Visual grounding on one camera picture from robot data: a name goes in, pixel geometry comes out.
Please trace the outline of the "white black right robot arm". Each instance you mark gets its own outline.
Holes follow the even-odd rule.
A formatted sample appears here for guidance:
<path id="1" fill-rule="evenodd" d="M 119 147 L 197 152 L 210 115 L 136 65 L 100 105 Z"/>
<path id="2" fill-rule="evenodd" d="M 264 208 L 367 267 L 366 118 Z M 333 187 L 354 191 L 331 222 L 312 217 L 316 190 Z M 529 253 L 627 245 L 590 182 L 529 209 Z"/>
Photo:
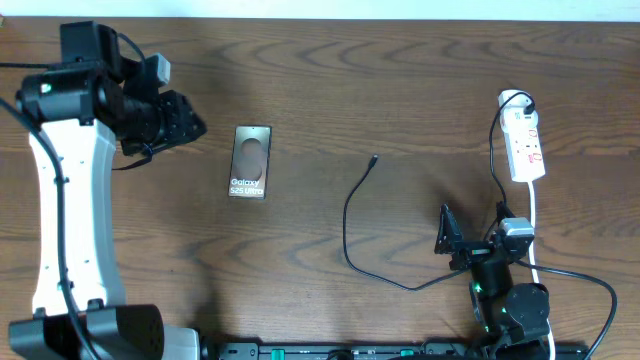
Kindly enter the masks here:
<path id="1" fill-rule="evenodd" d="M 527 254 L 534 228 L 527 218 L 508 212 L 498 220 L 498 229 L 487 240 L 467 241 L 444 204 L 434 252 L 451 257 L 451 270 L 471 272 L 473 310 L 486 331 L 470 346 L 472 354 L 485 359 L 546 359 L 548 290 L 534 282 L 516 284 L 510 271 L 510 265 Z"/>

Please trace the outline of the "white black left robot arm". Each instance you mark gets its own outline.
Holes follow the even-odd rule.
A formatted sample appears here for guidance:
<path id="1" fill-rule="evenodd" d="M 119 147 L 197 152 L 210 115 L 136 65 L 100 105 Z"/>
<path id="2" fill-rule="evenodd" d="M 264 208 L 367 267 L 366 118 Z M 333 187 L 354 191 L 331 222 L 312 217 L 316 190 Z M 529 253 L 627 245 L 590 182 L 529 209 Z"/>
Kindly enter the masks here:
<path id="1" fill-rule="evenodd" d="M 7 111 L 28 131 L 39 178 L 41 253 L 32 316 L 8 327 L 25 359 L 201 359 L 199 333 L 131 305 L 113 238 L 116 153 L 135 166 L 206 126 L 171 90 L 161 55 L 127 58 L 124 35 L 92 21 L 60 28 L 62 60 L 38 65 Z"/>

